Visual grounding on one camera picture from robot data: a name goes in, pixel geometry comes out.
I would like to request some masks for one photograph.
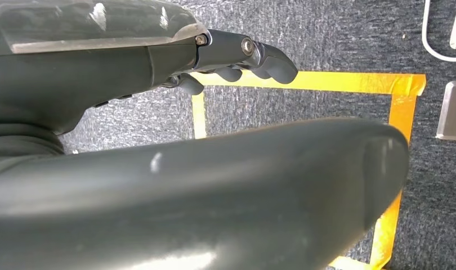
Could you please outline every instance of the metal screw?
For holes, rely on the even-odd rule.
[[[205,45],[207,44],[208,40],[207,40],[207,37],[205,35],[197,35],[195,37],[195,43],[196,45]]]
[[[242,40],[242,50],[243,53],[247,56],[251,56],[254,52],[254,44],[253,41],[246,37]]]

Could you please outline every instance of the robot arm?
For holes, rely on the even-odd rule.
[[[320,269],[399,193],[393,127],[302,121],[64,156],[84,111],[192,72],[291,82],[280,50],[159,0],[0,0],[0,270]]]

